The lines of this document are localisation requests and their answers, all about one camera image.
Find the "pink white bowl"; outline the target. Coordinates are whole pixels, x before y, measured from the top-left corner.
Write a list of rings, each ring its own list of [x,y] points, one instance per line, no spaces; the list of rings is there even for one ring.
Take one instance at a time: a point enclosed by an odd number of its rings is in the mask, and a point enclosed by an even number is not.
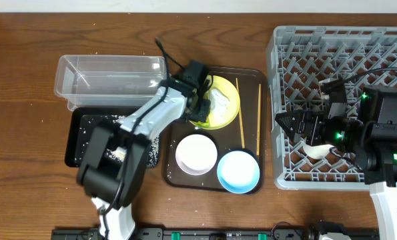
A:
[[[176,147],[175,160],[179,168],[189,175],[203,175],[216,164],[218,150],[207,136],[192,134],[184,137]]]

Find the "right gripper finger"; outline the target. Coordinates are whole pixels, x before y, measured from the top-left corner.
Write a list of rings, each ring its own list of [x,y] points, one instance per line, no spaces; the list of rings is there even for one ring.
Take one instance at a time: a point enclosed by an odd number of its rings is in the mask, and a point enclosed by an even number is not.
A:
[[[282,129],[287,134],[290,141],[293,143],[298,143],[301,141],[302,137],[306,134],[306,123],[305,122],[295,122],[289,125],[283,124]]]
[[[301,121],[303,113],[302,110],[277,113],[275,120],[279,125],[294,125]]]

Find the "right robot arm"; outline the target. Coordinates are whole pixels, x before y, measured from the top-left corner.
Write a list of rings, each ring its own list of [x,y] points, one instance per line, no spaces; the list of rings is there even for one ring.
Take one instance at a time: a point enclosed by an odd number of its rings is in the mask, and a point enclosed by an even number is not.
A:
[[[365,86],[356,120],[305,110],[278,113],[275,120],[293,142],[353,153],[369,186],[380,238],[397,239],[397,88]]]

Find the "white cup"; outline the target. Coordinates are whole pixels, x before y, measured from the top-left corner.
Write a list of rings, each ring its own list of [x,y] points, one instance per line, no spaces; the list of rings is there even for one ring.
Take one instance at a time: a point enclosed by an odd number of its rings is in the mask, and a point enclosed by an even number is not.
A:
[[[333,145],[317,145],[317,146],[310,146],[307,144],[304,144],[302,146],[304,153],[312,158],[312,159],[323,159],[324,157],[326,157],[329,152],[330,149],[333,147]]]

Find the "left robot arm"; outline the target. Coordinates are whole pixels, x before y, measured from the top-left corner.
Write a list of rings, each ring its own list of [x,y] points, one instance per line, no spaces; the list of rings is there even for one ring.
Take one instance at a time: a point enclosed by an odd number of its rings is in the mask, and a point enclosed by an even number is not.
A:
[[[93,129],[76,181],[99,212],[103,239],[129,239],[134,232],[131,204],[143,182],[151,142],[180,118],[207,118],[209,73],[207,65],[190,61],[180,74],[167,75],[137,111]]]

